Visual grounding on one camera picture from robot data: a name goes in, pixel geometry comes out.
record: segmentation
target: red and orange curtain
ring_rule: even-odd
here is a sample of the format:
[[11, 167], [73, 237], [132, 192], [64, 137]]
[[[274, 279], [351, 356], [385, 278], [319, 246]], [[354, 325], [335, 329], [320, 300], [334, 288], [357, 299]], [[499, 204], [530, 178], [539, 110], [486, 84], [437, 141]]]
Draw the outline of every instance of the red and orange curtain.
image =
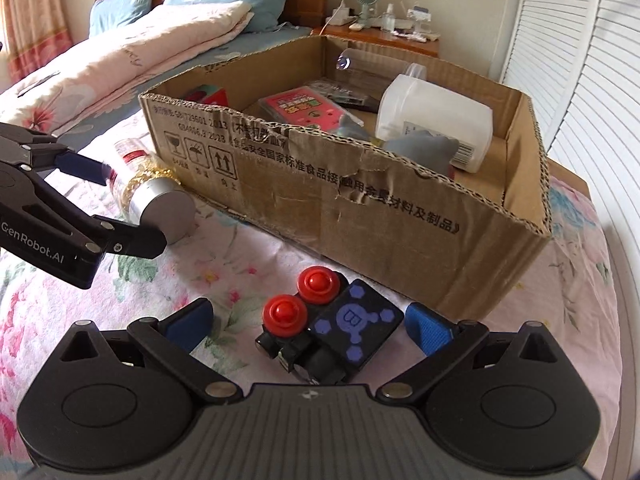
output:
[[0, 9], [14, 83], [73, 45], [60, 0], [0, 0]]

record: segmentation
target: wooden nightstand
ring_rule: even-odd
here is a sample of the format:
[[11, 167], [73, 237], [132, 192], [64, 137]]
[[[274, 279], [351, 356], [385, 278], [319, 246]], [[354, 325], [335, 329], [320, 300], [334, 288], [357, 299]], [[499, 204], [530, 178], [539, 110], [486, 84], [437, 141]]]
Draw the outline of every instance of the wooden nightstand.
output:
[[[315, 28], [312, 34], [320, 34], [322, 27]], [[404, 48], [411, 52], [417, 52], [418, 54], [426, 54], [431, 57], [439, 57], [438, 51], [440, 49], [440, 41], [427, 41], [427, 43], [420, 43], [419, 41], [409, 41], [405, 38], [396, 38], [389, 32], [382, 32], [379, 28], [363, 28], [359, 32], [349, 30], [349, 25], [342, 25], [337, 27], [335, 25], [328, 25], [324, 30], [326, 36], [338, 36], [345, 40], [353, 41], [366, 41], [367, 43], [374, 43], [383, 46], [395, 46], [398, 48]]]

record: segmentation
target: barcode label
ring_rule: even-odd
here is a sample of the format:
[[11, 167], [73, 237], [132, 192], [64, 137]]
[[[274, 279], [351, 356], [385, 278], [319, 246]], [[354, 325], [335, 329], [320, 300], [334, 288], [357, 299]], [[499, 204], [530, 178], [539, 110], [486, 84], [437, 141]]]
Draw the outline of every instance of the barcode label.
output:
[[[440, 136], [449, 137], [444, 134], [441, 134], [440, 132], [436, 132], [435, 130], [427, 130], [423, 126], [418, 126], [418, 124], [413, 124], [413, 123], [410, 123], [409, 121], [404, 122], [404, 128], [402, 129], [402, 132], [405, 135], [415, 131], [425, 132], [431, 137], [440, 137]], [[460, 168], [460, 170], [466, 170], [466, 167], [469, 165], [471, 158], [474, 156], [475, 149], [473, 146], [469, 144], [465, 144], [461, 140], [459, 140], [458, 142], [460, 143], [460, 146], [456, 154], [451, 159], [451, 165], [455, 166], [456, 168]]]

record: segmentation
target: gray plush object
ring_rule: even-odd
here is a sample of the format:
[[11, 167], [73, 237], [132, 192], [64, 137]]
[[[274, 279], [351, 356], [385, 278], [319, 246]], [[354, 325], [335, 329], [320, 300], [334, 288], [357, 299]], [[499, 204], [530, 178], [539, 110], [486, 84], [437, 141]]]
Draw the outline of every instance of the gray plush object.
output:
[[[343, 115], [336, 135], [357, 140], [371, 141], [367, 131], [351, 117]], [[445, 176], [450, 175], [450, 162], [460, 143], [457, 139], [432, 136], [427, 130], [415, 130], [398, 139], [388, 140], [382, 148], [396, 155], [405, 156], [428, 170]]]

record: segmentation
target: pink blanket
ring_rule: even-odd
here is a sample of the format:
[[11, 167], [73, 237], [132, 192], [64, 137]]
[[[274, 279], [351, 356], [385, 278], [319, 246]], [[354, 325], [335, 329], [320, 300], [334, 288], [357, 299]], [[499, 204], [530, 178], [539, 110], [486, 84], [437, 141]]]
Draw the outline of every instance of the pink blanket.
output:
[[[141, 114], [117, 125], [83, 151], [99, 158], [103, 143], [124, 137], [150, 142]], [[54, 173], [49, 182], [90, 214], [118, 216], [106, 188]], [[587, 462], [599, 478], [618, 418], [622, 361], [616, 298], [604, 234], [593, 205], [552, 179], [554, 240], [520, 283], [484, 320], [492, 330], [517, 331], [529, 319], [544, 322], [592, 391], [602, 414]], [[108, 255], [87, 291], [73, 288], [7, 252], [0, 258], [0, 471], [15, 479], [28, 457], [15, 412], [34, 375], [68, 327], [93, 319], [103, 329], [126, 327], [141, 316], [163, 318], [200, 296], [209, 298], [222, 325], [194, 355], [244, 389], [254, 382], [291, 382], [277, 362], [255, 350], [264, 301], [295, 290], [300, 270], [329, 265], [350, 280], [356, 274], [241, 224], [198, 202], [197, 227], [154, 261]], [[379, 285], [398, 306], [409, 303]], [[356, 378], [372, 388], [423, 358], [400, 327]]]

